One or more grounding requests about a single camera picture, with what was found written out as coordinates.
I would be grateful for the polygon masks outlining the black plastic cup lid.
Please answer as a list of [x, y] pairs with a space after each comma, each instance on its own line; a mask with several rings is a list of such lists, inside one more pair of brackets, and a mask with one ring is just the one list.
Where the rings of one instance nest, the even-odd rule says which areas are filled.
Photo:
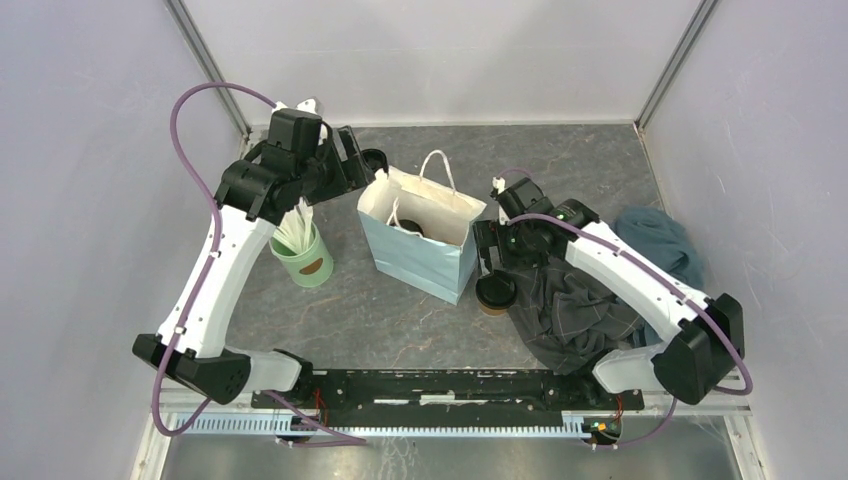
[[515, 281], [505, 271], [495, 270], [477, 279], [475, 284], [475, 295], [479, 302], [495, 305], [508, 305], [509, 308], [515, 303], [518, 289]]

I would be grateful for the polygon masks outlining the brown paper coffee cup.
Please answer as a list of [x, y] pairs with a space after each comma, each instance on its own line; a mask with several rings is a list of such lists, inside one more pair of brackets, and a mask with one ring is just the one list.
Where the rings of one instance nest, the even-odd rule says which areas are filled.
[[509, 306], [506, 305], [489, 305], [482, 302], [478, 303], [480, 310], [487, 316], [497, 317], [508, 312]]

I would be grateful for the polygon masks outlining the light blue paper bag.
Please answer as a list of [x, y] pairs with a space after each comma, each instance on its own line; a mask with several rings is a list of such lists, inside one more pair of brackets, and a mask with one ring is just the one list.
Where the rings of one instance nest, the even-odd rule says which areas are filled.
[[[456, 188], [441, 150], [431, 151], [417, 174], [378, 171], [357, 202], [377, 270], [452, 305], [477, 266], [471, 229], [485, 209], [484, 201]], [[400, 228], [404, 219], [418, 223], [423, 235]]]

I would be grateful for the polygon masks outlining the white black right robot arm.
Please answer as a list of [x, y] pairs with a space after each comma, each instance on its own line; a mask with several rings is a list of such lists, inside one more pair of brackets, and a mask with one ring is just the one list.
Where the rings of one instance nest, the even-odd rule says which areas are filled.
[[554, 204], [529, 178], [492, 181], [499, 215], [473, 226], [481, 309], [508, 314], [551, 371], [581, 376], [580, 400], [602, 408], [631, 390], [688, 405], [750, 394], [740, 303], [674, 277], [581, 202]]

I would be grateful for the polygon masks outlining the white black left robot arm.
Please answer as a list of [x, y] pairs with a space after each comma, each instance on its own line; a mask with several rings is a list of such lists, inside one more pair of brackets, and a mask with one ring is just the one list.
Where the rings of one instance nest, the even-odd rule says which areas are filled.
[[349, 126], [332, 128], [312, 112], [273, 112], [266, 139], [223, 173], [203, 250], [177, 305], [133, 354], [164, 377], [218, 404], [244, 391], [275, 390], [290, 407], [306, 405], [313, 379], [284, 351], [227, 348], [231, 316], [247, 277], [284, 215], [368, 186], [387, 172], [379, 149], [360, 148]]

